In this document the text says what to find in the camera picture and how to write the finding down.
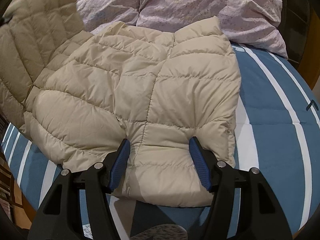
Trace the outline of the blue white striped bed sheet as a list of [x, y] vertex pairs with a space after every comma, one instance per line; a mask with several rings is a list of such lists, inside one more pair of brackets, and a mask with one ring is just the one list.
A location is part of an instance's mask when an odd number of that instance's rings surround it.
[[[231, 46], [241, 83], [235, 110], [235, 164], [230, 166], [262, 172], [293, 235], [319, 206], [319, 103], [286, 59], [244, 44]], [[67, 168], [48, 159], [12, 123], [1, 149], [18, 186], [38, 210]], [[107, 199], [121, 239], [201, 239], [212, 201], [198, 207], [154, 205], [118, 197], [116, 189]], [[230, 239], [238, 225], [239, 200], [236, 189]]]

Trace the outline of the beige quilted down jacket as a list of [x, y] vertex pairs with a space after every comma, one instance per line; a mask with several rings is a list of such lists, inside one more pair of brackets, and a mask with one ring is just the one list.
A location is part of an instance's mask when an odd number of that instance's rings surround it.
[[1, 110], [52, 162], [83, 171], [131, 144], [115, 194], [209, 205], [197, 137], [234, 165], [241, 75], [217, 17], [176, 32], [114, 22], [85, 31], [75, 0], [16, 0], [1, 27]]

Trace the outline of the lilac floral duvet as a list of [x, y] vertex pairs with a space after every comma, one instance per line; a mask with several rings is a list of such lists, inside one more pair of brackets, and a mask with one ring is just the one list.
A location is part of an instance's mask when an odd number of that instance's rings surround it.
[[173, 33], [217, 17], [230, 41], [287, 57], [278, 30], [282, 5], [281, 0], [76, 0], [85, 28], [92, 33], [116, 21]]

